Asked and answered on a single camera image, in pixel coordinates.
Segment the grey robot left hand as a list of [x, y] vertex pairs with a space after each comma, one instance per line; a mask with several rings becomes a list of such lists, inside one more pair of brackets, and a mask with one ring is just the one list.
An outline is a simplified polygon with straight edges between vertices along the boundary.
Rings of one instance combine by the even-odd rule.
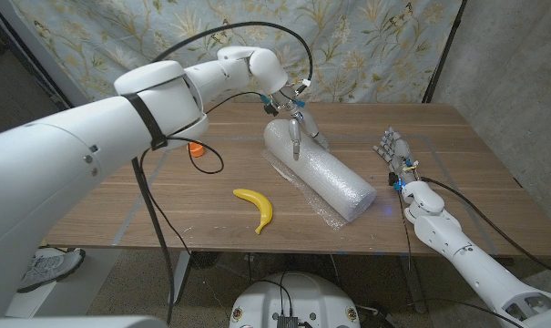
[[289, 122], [289, 133], [292, 144], [292, 154], [295, 160], [299, 159], [301, 151], [301, 132], [305, 132], [325, 151], [330, 151], [329, 143], [320, 132], [320, 129], [313, 115], [304, 107], [305, 104], [295, 97], [286, 96], [282, 90], [273, 95], [262, 95], [260, 99], [263, 109], [267, 114], [276, 117], [281, 109], [284, 109], [291, 116]]

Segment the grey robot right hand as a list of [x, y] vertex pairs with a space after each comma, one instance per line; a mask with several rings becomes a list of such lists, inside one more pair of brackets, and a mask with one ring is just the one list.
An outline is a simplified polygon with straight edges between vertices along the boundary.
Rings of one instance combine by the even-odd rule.
[[388, 164], [388, 184], [395, 190], [400, 191], [406, 184], [418, 180], [415, 173], [418, 162], [408, 143], [392, 127], [384, 132], [380, 144], [373, 149]]

